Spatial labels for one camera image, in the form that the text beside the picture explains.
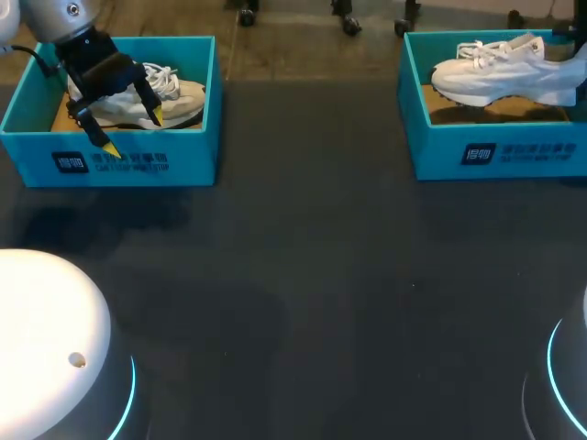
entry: floor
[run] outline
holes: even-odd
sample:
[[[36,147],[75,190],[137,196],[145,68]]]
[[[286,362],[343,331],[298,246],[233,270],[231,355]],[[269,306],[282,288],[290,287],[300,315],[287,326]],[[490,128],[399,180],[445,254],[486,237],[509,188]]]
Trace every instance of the floor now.
[[[113,36],[214,35],[226,79],[393,78],[400,45],[393,19],[403,5],[390,0],[355,0],[363,31],[344,35],[330,15],[329,0],[266,0],[253,28],[238,26],[235,0],[102,0],[98,26]],[[503,15],[430,6],[422,30],[503,28]],[[22,27],[14,41],[35,45]],[[14,84],[28,56],[15,53],[0,63],[0,84]]]

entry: shoe box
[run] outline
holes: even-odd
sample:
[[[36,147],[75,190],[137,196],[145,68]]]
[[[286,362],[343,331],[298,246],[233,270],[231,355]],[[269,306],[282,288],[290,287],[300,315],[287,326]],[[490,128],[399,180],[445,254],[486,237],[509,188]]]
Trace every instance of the shoe box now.
[[[527,32],[406,34],[397,94],[418,180],[587,175],[586,103],[563,108],[508,97],[475,108],[451,102],[430,85],[434,66],[454,58],[460,43],[510,40]],[[550,45],[568,46],[549,30],[532,32]]]
[[[93,146],[66,116],[66,76],[45,79],[31,60],[0,126],[0,139],[27,187],[210,186],[216,178],[222,77],[213,37],[114,38],[135,61],[172,66],[205,85],[202,123],[178,130],[108,130],[121,153]],[[56,63],[51,45],[37,53]]]

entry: glowing blue ring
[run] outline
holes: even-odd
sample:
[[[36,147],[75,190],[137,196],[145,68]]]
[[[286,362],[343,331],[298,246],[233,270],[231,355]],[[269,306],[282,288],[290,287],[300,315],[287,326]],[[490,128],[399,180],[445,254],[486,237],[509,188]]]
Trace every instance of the glowing blue ring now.
[[[120,422],[118,422],[116,429],[108,437],[108,440],[114,440],[114,438],[118,435],[118,433],[122,429],[122,426],[125,424],[125,421],[127,420],[128,413],[130,412],[130,407],[132,406],[132,400],[135,397],[135,385],[137,384],[137,373],[135,371],[135,361],[133,360],[132,356],[130,357],[130,365],[132,366],[132,385],[130,386],[130,396],[128,396],[127,408],[125,408],[125,411],[122,414],[122,418],[120,419]]]
[[[552,331],[552,335],[550,335],[550,340],[548,341],[547,366],[548,366],[548,376],[550,377],[550,385],[552,385],[552,389],[554,390],[554,394],[557,396],[557,399],[559,400],[559,403],[560,403],[560,406],[562,407],[562,410],[569,416],[570,420],[577,427],[577,429],[579,431],[581,431],[581,433],[585,437],[587,437],[587,430],[582,427],[582,425],[575,418],[575,416],[572,415],[572,412],[570,412],[570,409],[567,406],[567,404],[565,403],[565,401],[562,400],[562,396],[560,395],[559,389],[557,388],[557,384],[554,381],[554,375],[552,374],[552,363],[550,361],[551,353],[552,353],[552,341],[554,340],[554,335],[555,335],[555,333],[557,333],[557,329],[559,328],[560,323],[562,323],[562,319],[559,321],[557,326],[554,327],[554,330]]]

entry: shoe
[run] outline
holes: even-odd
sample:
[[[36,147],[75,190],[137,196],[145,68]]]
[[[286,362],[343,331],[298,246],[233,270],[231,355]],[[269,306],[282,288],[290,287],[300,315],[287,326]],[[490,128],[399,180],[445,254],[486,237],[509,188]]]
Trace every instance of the shoe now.
[[[100,127],[139,128],[161,130],[163,128],[186,128],[202,122],[205,87],[191,81],[182,81],[171,67],[144,63],[147,81],[161,99],[163,125],[152,123],[145,107],[140,102],[134,85],[123,92],[108,96],[90,105]],[[82,94],[68,79],[71,99],[77,101]]]
[[[541,37],[459,44],[457,59],[438,64],[432,86],[448,99],[483,107],[506,96],[524,96],[545,105],[573,106],[587,79],[587,45],[570,60],[545,59]]]

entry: shoelace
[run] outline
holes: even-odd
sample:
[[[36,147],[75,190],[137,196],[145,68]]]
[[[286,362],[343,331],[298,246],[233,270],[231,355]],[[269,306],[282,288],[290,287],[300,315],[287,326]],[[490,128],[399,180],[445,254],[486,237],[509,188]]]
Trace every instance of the shoelace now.
[[[153,91],[160,97],[177,97],[180,92],[180,81],[171,67],[161,67],[152,62],[143,63],[147,72],[147,81]]]
[[[457,58],[473,60],[476,68],[493,64],[495,59],[507,60],[509,45],[506,41],[496,41],[483,45],[481,41],[461,43],[457,46]]]

